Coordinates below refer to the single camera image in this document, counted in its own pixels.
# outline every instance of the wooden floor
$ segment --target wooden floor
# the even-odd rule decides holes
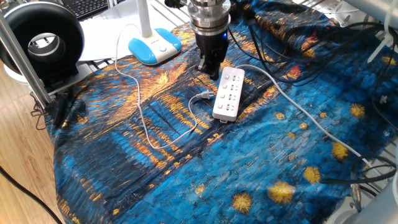
[[[53,145],[46,130],[35,128],[28,87],[12,81],[0,62],[0,166],[43,200],[60,218],[55,196]],[[44,127],[43,117],[39,127]],[[0,175],[0,223],[55,223],[30,197]]]

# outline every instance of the white cable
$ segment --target white cable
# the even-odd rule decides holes
[[[384,18],[384,31],[391,36],[390,31],[389,31],[389,26],[392,18],[392,13],[394,12],[394,9],[397,7],[398,0],[392,0],[390,8],[387,11],[386,17]]]
[[[195,99],[195,98],[210,98],[210,97],[212,96],[212,93],[210,93],[209,91],[206,91],[206,92],[203,92],[203,93],[200,93],[200,94],[197,94],[197,95],[193,96],[193,97],[189,100],[189,102],[188,102],[188,109],[189,109],[189,112],[191,113],[193,119],[195,120],[195,125],[193,126],[193,128],[189,129],[188,131],[185,131],[185,132],[184,132],[182,135],[180,135],[176,140],[172,141],[171,143],[169,143],[169,144],[167,144],[167,145],[165,145],[165,146],[162,146],[162,147],[155,147],[154,145],[152,145],[152,143],[150,142],[150,139],[149,139],[149,134],[148,134],[147,126],[146,126],[146,124],[145,124],[144,114],[142,113],[142,108],[141,108],[141,94],[140,94],[140,91],[139,91],[139,83],[138,83],[138,81],[136,80],[136,78],[134,78],[134,77],[132,77],[132,76],[130,76],[130,75],[126,75],[126,74],[120,72],[119,69],[118,69],[118,47],[119,47],[120,36],[121,36],[123,30],[124,30],[127,26],[130,26],[130,25],[134,25],[134,24],[125,25],[125,26],[123,27],[122,31],[121,31],[120,34],[119,34],[118,41],[117,41],[117,43],[116,43],[116,59],[115,59],[115,61],[114,61],[114,67],[115,67],[116,71],[118,71],[121,75],[124,75],[125,77],[132,78],[132,79],[134,79],[134,81],[136,81],[136,83],[137,83],[137,91],[138,91],[137,106],[138,106],[139,113],[140,113],[140,116],[141,116],[142,126],[143,126],[144,129],[145,129],[145,135],[147,136],[147,140],[148,140],[150,146],[151,146],[153,149],[164,149],[164,148],[166,148],[166,147],[169,147],[169,146],[173,145],[173,144],[174,144],[175,142],[177,142],[180,138],[184,137],[184,135],[190,133],[191,131],[193,131],[193,130],[197,127],[198,121],[197,121],[197,118],[195,117],[195,115],[192,113],[192,110],[191,110],[191,101],[192,101],[193,99]]]
[[[349,12],[356,12],[359,11],[359,9],[354,9],[354,10],[349,10],[349,11],[344,11],[344,12],[324,12],[325,14],[340,14],[340,13],[349,13]]]
[[[296,106],[300,111],[302,111],[305,115],[307,115],[307,116],[312,120],[312,122],[314,122],[314,124],[315,124],[321,131],[323,131],[323,133],[325,133],[327,136],[329,136],[329,138],[331,138],[331,139],[333,139],[334,141],[336,141],[336,142],[340,143],[341,145],[343,145],[345,148],[347,148],[348,150],[350,150],[350,151],[351,151],[353,154],[355,154],[356,156],[361,157],[361,155],[360,155],[359,152],[355,151],[352,147],[350,147],[349,145],[345,144],[344,142],[340,141],[339,139],[337,139],[336,137],[334,137],[333,135],[331,135],[331,134],[330,134],[328,131],[326,131],[322,126],[320,126],[320,124],[319,124],[317,121],[315,121],[315,119],[314,119],[305,109],[303,109],[300,105],[296,104],[295,101],[293,101],[292,99],[290,99],[290,98],[282,91],[282,89],[279,87],[278,83],[274,80],[274,78],[273,78],[270,74],[268,74],[266,71],[264,71],[264,70],[261,69],[261,68],[257,68],[256,66],[253,66],[253,65],[240,65],[240,66],[238,66],[237,68],[240,68],[240,67],[249,67],[249,68],[253,68],[253,69],[256,69],[256,70],[258,70],[258,71],[260,71],[260,72],[266,74],[266,75],[271,79],[271,81],[274,83],[275,87],[278,89],[278,91],[280,92],[280,94],[282,94],[282,95],[283,95],[287,100],[289,100],[294,106]],[[364,158],[364,159],[362,159],[362,161],[364,161],[370,168],[373,167],[372,164],[370,164],[370,162],[369,162],[367,159]],[[372,170],[374,170],[378,175],[381,175],[376,169],[372,169]]]
[[[392,18],[392,13],[394,12],[394,9],[397,7],[398,0],[392,0],[391,5],[387,11],[386,17],[384,18],[384,31],[386,32],[386,36],[384,37],[384,40],[379,44],[379,46],[374,50],[374,52],[369,56],[368,58],[368,63],[371,63],[374,58],[379,54],[381,49],[392,42],[394,38],[390,34],[389,26],[390,26],[390,21]]]

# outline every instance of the white paper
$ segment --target white paper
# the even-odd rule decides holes
[[[175,28],[171,22],[153,9],[148,1],[150,26],[164,28],[169,31]],[[80,22],[85,34],[85,46],[79,61],[100,60],[116,57],[116,42],[122,28],[127,24],[135,24],[139,29],[139,16],[135,0],[126,0],[104,13]],[[128,44],[133,37],[140,33],[134,26],[123,31],[118,49],[118,58],[131,55]]]

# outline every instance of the power strip switch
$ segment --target power strip switch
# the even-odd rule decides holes
[[[244,70],[225,67],[213,108],[213,117],[221,123],[236,121],[244,80]]]

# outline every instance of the robotic arm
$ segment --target robotic arm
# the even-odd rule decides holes
[[[227,30],[231,17],[229,0],[165,0],[168,7],[188,6],[191,27],[200,49],[199,71],[218,79],[220,63],[224,61],[229,41]]]

